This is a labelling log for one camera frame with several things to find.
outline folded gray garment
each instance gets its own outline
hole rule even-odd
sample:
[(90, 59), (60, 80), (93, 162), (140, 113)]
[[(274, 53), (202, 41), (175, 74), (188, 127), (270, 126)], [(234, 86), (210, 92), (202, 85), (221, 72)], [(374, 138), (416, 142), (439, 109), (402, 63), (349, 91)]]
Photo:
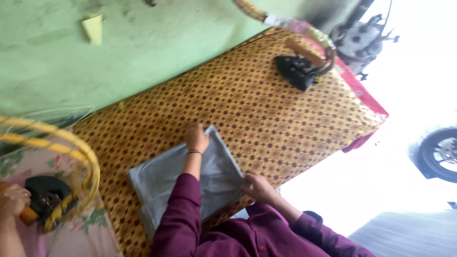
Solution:
[[(243, 195), (239, 188), (244, 184), (238, 164), (214, 126), (211, 125), (205, 133), (209, 134), (209, 145), (203, 155), (200, 173), (202, 220), (239, 200)], [(181, 144), (130, 169), (128, 173), (143, 204), (140, 218), (150, 238), (165, 212), (171, 190), (184, 166), (186, 153), (186, 144)]]

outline brown star pattern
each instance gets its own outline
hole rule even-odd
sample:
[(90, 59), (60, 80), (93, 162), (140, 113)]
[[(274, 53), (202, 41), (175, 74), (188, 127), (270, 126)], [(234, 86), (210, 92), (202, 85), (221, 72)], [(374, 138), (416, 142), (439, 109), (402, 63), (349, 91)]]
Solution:
[[(259, 170), (275, 187), (379, 127), (380, 117), (333, 70), (306, 92), (285, 82), (272, 60), (293, 54), (284, 47), (287, 37), (313, 49), (300, 35), (270, 29), (124, 100), (122, 110), (113, 104), (76, 124), (74, 132), (99, 158), (100, 192), (125, 256), (147, 256), (151, 243), (127, 172), (182, 142), (190, 124), (214, 124), (242, 171)], [(224, 208), (202, 229), (251, 202)]]

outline tire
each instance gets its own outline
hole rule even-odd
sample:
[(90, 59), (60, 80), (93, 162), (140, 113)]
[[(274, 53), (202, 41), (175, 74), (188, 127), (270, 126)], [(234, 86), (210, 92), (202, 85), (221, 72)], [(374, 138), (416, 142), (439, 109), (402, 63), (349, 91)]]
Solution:
[(457, 172), (441, 166), (433, 155), (438, 143), (448, 138), (455, 138), (457, 140), (457, 128), (438, 130), (426, 137), (420, 145), (417, 162), (419, 164), (419, 169), (427, 170), (429, 173), (432, 173), (434, 177), (457, 183)]

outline purple shirt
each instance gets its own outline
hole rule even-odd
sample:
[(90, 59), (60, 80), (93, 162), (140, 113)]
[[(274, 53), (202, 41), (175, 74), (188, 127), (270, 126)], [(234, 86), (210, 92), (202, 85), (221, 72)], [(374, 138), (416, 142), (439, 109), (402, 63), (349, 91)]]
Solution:
[(229, 219), (200, 235), (200, 185), (182, 174), (168, 200), (152, 244), (154, 257), (374, 257), (322, 224), (314, 212), (305, 212), (289, 227), (272, 207), (255, 203), (249, 218)]

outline bracelet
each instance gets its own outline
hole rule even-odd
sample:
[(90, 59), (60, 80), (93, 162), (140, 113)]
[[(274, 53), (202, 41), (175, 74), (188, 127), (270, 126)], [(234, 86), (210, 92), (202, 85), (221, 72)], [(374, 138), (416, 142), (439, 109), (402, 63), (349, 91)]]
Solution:
[(196, 149), (189, 149), (189, 150), (187, 151), (186, 155), (188, 155), (188, 154), (193, 154), (193, 153), (199, 153), (199, 154), (201, 154), (202, 157), (203, 157), (203, 153), (201, 153), (199, 150), (196, 150)]

